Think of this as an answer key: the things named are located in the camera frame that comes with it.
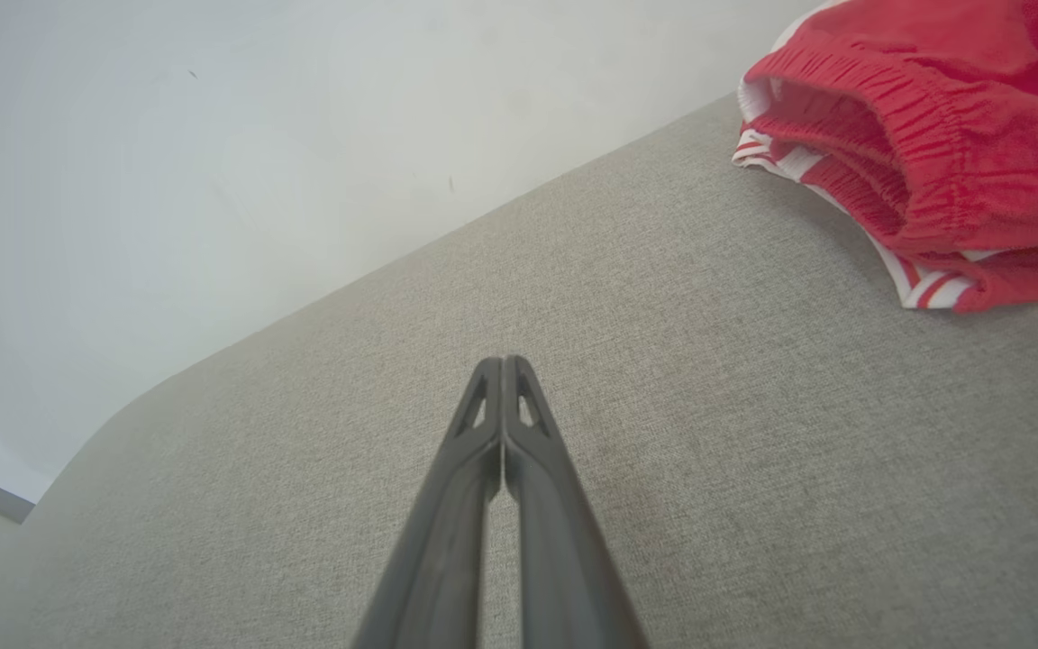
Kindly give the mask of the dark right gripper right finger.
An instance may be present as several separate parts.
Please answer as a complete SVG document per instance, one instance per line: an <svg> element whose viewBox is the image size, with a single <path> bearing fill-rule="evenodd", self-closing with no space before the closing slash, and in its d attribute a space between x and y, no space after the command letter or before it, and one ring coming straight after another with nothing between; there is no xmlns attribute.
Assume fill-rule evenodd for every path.
<svg viewBox="0 0 1038 649"><path fill-rule="evenodd" d="M503 378L523 649L650 649L532 364L507 357Z"/></svg>

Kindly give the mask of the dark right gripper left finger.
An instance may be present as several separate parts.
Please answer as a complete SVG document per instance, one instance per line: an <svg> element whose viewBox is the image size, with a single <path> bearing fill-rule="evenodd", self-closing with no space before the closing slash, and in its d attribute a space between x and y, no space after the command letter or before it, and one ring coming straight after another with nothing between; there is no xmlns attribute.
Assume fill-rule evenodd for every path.
<svg viewBox="0 0 1038 649"><path fill-rule="evenodd" d="M475 366L351 649L479 649L487 507L502 476L502 366Z"/></svg>

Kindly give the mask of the red shorts with white stripes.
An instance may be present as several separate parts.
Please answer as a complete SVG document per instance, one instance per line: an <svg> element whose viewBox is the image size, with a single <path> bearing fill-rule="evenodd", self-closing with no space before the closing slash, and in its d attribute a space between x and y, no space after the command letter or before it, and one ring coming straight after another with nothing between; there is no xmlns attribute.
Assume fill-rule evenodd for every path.
<svg viewBox="0 0 1038 649"><path fill-rule="evenodd" d="M746 71L739 104L899 255L1038 251L1038 0L839 0Z"/></svg>
<svg viewBox="0 0 1038 649"><path fill-rule="evenodd" d="M1038 303L1038 248L944 256L899 253L868 222L869 216L886 213L885 202L832 156L781 142L745 121L732 161L738 168L763 169L794 181L852 218L886 267L905 309L973 313Z"/></svg>

